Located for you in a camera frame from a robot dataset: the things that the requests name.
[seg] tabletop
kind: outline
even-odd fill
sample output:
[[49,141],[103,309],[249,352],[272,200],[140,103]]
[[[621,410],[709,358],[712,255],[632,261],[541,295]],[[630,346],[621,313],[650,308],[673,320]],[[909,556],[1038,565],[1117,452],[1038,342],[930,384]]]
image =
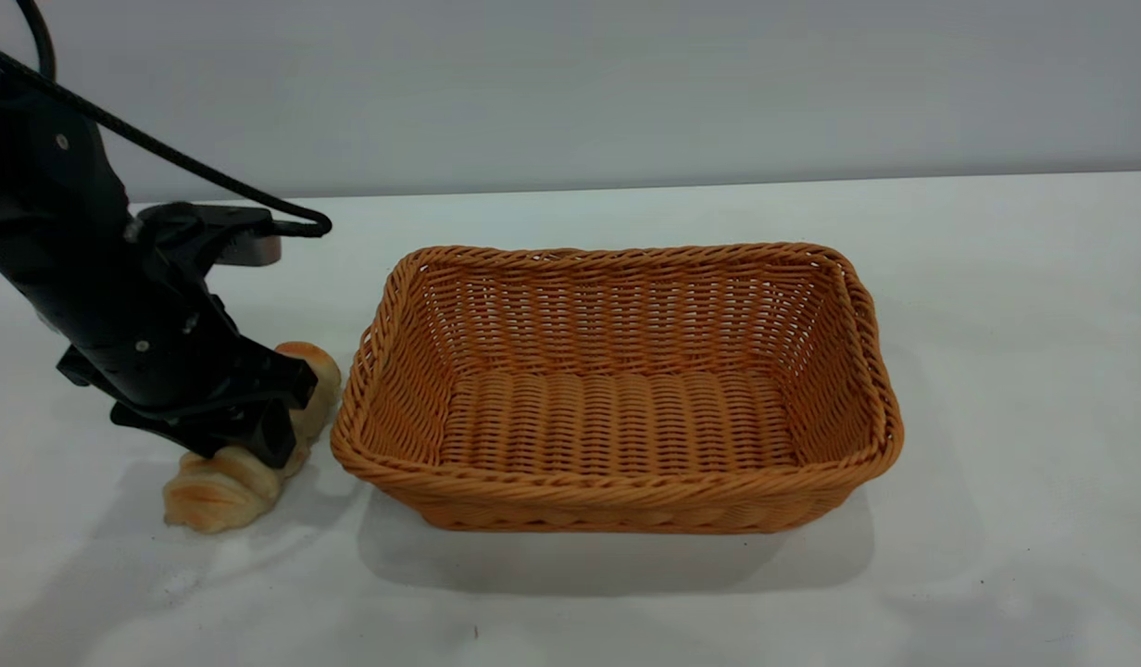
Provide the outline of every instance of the tabletop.
[[905,450],[780,535],[479,535],[319,442],[270,514],[196,536],[163,523],[180,449],[112,426],[0,278],[0,667],[1141,665],[1141,172],[304,203],[331,235],[209,286],[342,367],[423,245],[832,245]]

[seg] gray wall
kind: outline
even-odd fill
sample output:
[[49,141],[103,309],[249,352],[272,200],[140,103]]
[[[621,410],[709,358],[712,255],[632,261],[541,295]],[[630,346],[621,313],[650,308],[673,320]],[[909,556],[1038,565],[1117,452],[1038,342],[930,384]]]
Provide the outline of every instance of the gray wall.
[[[285,195],[1141,169],[1141,0],[42,9],[63,83]],[[136,200],[219,194],[111,147]]]

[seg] basket weave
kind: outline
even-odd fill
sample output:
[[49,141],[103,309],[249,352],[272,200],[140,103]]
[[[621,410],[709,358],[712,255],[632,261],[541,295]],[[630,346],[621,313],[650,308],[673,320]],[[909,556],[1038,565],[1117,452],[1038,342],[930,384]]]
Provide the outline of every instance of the basket weave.
[[436,527],[782,531],[896,462],[871,295],[811,244],[402,260],[332,450]]

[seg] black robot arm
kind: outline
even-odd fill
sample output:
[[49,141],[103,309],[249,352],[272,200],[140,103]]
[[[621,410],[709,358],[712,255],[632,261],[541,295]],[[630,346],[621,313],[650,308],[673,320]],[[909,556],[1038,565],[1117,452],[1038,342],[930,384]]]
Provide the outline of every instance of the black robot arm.
[[215,263],[270,263],[280,235],[326,228],[188,203],[131,215],[96,123],[13,73],[0,63],[0,274],[70,339],[59,371],[110,393],[113,423],[207,457],[242,444],[282,467],[288,410],[307,405],[316,376],[241,336],[204,277]]

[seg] croissant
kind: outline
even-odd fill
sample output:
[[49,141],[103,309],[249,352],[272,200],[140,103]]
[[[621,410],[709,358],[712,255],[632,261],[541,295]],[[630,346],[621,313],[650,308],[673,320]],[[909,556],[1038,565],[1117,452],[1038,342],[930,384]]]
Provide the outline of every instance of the croissant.
[[282,470],[273,470],[240,445],[222,447],[212,458],[186,453],[179,459],[179,472],[163,486],[168,523],[199,532],[248,527],[274,507],[288,478],[307,461],[341,393],[341,371],[337,360],[311,343],[283,343],[274,351],[305,360],[319,381],[307,406],[291,410],[296,439],[291,458]]

